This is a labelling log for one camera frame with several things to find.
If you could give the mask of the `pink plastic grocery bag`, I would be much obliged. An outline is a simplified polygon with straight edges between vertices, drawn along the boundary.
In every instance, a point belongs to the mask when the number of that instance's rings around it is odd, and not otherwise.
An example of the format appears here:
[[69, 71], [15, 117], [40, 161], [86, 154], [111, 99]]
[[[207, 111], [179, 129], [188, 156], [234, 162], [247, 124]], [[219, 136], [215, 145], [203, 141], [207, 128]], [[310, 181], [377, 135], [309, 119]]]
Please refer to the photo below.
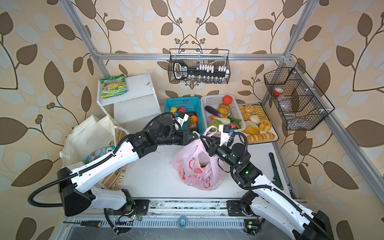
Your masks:
[[212, 137], [217, 131], [218, 128], [209, 127], [176, 153], [171, 166], [185, 185], [202, 191], [213, 191], [224, 181], [226, 173], [218, 165], [219, 157], [210, 157], [200, 139], [201, 136]]

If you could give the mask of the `teal plastic fruit basket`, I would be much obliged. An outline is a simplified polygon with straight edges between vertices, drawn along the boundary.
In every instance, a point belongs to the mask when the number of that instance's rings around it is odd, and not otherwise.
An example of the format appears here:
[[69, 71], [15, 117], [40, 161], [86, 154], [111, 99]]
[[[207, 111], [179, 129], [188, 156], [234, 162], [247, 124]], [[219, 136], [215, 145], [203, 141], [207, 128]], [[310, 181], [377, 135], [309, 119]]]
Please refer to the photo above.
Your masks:
[[205, 131], [203, 123], [203, 113], [201, 109], [201, 101], [198, 97], [183, 97], [183, 98], [172, 98], [165, 101], [165, 110], [168, 112], [172, 107], [179, 108], [185, 107], [186, 112], [195, 112], [198, 118], [197, 130], [200, 134]]

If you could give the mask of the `cream canvas tote bag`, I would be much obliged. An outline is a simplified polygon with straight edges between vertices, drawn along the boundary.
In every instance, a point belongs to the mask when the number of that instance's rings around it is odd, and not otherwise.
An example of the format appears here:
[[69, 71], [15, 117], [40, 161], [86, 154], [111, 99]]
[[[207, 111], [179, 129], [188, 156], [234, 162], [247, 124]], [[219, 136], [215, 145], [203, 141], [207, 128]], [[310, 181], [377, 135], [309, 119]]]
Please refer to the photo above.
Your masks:
[[67, 136], [60, 157], [63, 167], [74, 169], [87, 163], [87, 157], [99, 149], [113, 147], [128, 135], [110, 115], [98, 119], [92, 115], [74, 127]]

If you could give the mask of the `teal red snack bag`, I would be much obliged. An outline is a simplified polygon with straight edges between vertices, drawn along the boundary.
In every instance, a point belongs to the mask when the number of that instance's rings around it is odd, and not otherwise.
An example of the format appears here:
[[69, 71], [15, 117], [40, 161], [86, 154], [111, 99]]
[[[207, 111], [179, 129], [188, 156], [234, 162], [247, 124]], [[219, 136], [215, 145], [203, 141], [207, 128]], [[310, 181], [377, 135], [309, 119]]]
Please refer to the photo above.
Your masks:
[[112, 152], [114, 149], [115, 149], [115, 145], [112, 145], [112, 146], [109, 146], [106, 148], [101, 148], [101, 149], [94, 151], [93, 153], [91, 153], [87, 156], [86, 164], [93, 162], [94, 160]]

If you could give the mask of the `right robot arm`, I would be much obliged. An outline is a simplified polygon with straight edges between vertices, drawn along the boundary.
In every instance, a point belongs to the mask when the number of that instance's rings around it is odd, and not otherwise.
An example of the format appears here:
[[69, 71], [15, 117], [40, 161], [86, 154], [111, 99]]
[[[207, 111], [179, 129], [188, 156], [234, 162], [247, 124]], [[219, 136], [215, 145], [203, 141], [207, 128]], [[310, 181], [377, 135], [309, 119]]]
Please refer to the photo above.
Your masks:
[[253, 197], [246, 204], [252, 214], [266, 219], [292, 240], [334, 239], [325, 213], [315, 213], [292, 199], [251, 163], [248, 140], [243, 133], [231, 134], [229, 126], [223, 126], [221, 137], [200, 136], [200, 140], [209, 156], [228, 164], [235, 183]]

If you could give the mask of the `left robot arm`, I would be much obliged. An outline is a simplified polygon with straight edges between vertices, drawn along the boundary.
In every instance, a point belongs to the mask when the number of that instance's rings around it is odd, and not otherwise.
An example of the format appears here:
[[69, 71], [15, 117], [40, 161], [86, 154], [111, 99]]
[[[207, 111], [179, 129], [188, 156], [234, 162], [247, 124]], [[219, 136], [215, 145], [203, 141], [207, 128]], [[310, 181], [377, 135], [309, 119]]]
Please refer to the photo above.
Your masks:
[[[73, 170], [67, 167], [59, 170], [58, 179], [32, 192], [28, 203], [39, 208], [62, 207], [67, 217], [76, 216], [88, 209], [125, 211], [132, 203], [129, 191], [100, 189], [97, 183], [121, 167], [155, 152], [158, 146], [186, 146], [196, 140], [196, 131], [182, 129], [188, 118], [187, 115], [182, 119], [177, 118], [170, 112], [154, 117], [142, 131], [123, 137], [108, 154]], [[35, 201], [36, 195], [53, 186], [59, 187], [61, 203]]]

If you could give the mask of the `green cabbage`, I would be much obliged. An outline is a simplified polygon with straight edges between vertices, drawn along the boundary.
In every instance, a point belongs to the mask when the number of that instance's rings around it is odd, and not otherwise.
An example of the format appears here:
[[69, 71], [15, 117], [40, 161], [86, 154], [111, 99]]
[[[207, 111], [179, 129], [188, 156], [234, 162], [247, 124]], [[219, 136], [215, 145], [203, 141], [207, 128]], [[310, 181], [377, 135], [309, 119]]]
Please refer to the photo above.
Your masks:
[[222, 122], [220, 118], [214, 118], [210, 120], [210, 122], [208, 123], [208, 127], [214, 126], [218, 129], [219, 125], [225, 125], [225, 124], [226, 124], [226, 121]]

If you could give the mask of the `orange fruit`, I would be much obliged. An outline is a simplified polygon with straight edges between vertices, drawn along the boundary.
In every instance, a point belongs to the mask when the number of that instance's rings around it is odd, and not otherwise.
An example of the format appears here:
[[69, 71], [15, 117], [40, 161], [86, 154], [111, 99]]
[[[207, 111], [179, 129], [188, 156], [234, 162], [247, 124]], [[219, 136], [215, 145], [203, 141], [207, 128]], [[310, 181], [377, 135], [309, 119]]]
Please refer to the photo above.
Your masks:
[[194, 123], [197, 123], [198, 122], [198, 118], [196, 116], [191, 116], [191, 119]]

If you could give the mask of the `purple eggplant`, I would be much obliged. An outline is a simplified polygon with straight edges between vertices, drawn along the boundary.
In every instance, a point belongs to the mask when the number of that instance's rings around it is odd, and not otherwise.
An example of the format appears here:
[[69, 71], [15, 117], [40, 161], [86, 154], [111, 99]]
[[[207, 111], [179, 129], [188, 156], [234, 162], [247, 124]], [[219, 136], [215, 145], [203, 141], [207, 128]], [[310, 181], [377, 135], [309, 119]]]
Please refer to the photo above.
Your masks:
[[216, 117], [219, 117], [219, 118], [222, 117], [222, 114], [218, 110], [216, 110], [215, 108], [213, 108], [211, 106], [205, 106], [205, 110], [208, 113], [212, 114], [213, 116], [216, 116]]

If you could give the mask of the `white plastic vegetable basket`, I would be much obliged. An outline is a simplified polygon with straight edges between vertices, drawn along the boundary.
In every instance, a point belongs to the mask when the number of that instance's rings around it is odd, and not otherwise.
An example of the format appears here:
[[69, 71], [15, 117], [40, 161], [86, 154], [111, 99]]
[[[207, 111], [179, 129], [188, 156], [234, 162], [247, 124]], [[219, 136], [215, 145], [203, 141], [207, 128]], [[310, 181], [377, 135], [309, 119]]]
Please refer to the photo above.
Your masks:
[[235, 132], [241, 132], [246, 129], [243, 114], [240, 111], [234, 95], [221, 94], [204, 96], [201, 98], [201, 109], [205, 129], [214, 117], [222, 119], [229, 118], [232, 120], [233, 123], [237, 125]]

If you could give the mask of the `white two-tier shelf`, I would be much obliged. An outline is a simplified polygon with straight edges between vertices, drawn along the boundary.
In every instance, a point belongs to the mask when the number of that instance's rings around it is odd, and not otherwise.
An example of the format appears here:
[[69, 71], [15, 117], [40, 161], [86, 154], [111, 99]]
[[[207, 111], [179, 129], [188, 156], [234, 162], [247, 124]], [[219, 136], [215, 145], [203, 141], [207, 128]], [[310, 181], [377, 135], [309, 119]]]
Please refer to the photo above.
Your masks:
[[159, 115], [162, 110], [150, 73], [125, 78], [128, 91], [120, 96], [101, 98], [102, 85], [98, 82], [97, 104], [107, 115], [106, 106], [113, 106], [113, 118], [119, 124]]

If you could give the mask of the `red tomato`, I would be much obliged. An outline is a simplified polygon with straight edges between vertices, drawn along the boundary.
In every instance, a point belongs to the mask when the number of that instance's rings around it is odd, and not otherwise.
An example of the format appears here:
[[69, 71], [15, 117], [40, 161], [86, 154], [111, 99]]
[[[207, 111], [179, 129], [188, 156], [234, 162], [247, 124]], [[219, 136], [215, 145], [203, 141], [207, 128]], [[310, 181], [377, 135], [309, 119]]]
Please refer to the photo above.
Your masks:
[[225, 95], [222, 98], [222, 102], [223, 102], [223, 104], [230, 106], [232, 104], [232, 102], [233, 102], [233, 98], [231, 96], [229, 96], [229, 95]]

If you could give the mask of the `bread tray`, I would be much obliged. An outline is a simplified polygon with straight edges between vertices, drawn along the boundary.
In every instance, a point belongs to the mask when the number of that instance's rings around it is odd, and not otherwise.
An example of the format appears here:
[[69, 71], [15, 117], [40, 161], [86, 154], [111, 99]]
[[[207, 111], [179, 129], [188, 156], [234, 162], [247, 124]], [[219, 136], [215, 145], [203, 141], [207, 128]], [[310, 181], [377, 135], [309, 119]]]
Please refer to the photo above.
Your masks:
[[249, 145], [272, 143], [279, 139], [262, 106], [245, 105], [239, 106], [239, 109], [245, 122], [242, 133], [246, 135]]

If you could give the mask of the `green snack bag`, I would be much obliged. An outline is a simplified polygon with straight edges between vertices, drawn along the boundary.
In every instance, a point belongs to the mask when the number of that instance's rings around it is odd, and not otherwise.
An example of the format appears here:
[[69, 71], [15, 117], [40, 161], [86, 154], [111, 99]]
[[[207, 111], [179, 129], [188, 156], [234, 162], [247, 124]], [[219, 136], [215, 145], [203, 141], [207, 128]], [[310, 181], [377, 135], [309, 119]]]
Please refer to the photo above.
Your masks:
[[102, 91], [101, 98], [111, 98], [125, 94], [128, 90], [125, 82], [125, 75], [110, 77], [100, 80]]

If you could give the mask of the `black yellow screwdriver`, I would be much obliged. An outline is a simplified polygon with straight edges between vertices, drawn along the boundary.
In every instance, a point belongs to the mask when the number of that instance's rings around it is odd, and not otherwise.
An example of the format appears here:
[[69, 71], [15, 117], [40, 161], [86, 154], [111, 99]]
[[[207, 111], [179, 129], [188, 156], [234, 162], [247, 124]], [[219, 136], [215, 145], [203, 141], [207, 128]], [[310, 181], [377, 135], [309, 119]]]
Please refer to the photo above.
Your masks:
[[80, 221], [80, 222], [68, 222], [68, 221], [63, 221], [63, 224], [72, 224], [72, 225], [79, 225], [83, 226], [86, 228], [99, 228], [102, 225], [101, 221]]

